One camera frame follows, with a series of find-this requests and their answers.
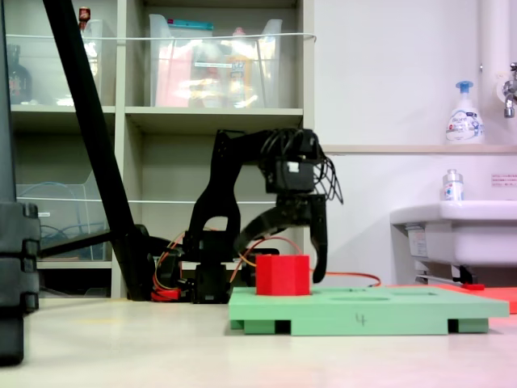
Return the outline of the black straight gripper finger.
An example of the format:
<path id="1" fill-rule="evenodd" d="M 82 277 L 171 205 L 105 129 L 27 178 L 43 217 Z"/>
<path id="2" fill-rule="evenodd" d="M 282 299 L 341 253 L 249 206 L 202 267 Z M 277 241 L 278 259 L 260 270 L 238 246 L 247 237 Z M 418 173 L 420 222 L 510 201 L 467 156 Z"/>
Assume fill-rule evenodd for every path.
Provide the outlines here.
<path id="1" fill-rule="evenodd" d="M 311 221 L 310 240 L 317 254 L 317 261 L 313 269 L 313 283 L 318 284 L 326 276 L 328 255 L 326 220 L 323 217 L 314 218 Z"/>

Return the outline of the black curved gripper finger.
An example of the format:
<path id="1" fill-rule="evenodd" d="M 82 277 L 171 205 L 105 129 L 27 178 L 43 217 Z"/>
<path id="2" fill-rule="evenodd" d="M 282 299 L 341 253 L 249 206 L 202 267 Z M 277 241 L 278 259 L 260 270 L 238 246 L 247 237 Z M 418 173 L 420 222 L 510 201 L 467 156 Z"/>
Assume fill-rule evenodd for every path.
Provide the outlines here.
<path id="1" fill-rule="evenodd" d="M 243 252 L 248 244 L 267 235 L 278 234 L 300 223 L 301 211 L 290 206 L 276 206 L 253 219 L 236 237 L 233 248 Z"/>

